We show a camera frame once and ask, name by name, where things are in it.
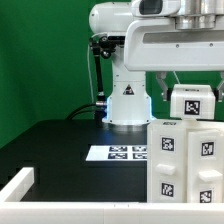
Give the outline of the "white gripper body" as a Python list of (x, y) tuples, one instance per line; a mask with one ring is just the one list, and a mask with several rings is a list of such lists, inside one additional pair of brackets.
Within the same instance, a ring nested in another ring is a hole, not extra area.
[(134, 21), (124, 64), (132, 71), (224, 71), (224, 17), (213, 29), (177, 30), (172, 18)]

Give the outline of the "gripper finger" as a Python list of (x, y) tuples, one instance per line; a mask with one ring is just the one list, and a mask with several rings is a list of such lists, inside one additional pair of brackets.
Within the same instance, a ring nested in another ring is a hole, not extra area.
[(221, 81), (218, 84), (217, 88), (216, 88), (216, 93), (217, 93), (217, 101), (221, 102), (223, 99), (223, 95), (224, 95), (224, 71), (220, 72), (220, 77), (221, 77)]
[(157, 72), (156, 73), (156, 80), (162, 90), (161, 96), (164, 101), (170, 101), (171, 100), (171, 94), (173, 89), (169, 88), (168, 85), (165, 82), (167, 73), (166, 72)]

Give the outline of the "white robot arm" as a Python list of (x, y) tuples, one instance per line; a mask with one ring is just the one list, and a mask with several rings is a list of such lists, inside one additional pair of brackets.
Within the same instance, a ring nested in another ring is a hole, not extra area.
[[(153, 120), (145, 74), (154, 72), (170, 115), (181, 119), (214, 118), (224, 91), (224, 0), (130, 0), (95, 5), (89, 15), (95, 62), (111, 58), (113, 92), (103, 121), (141, 126)], [(169, 72), (219, 71), (222, 82), (204, 86), (164, 83)]]

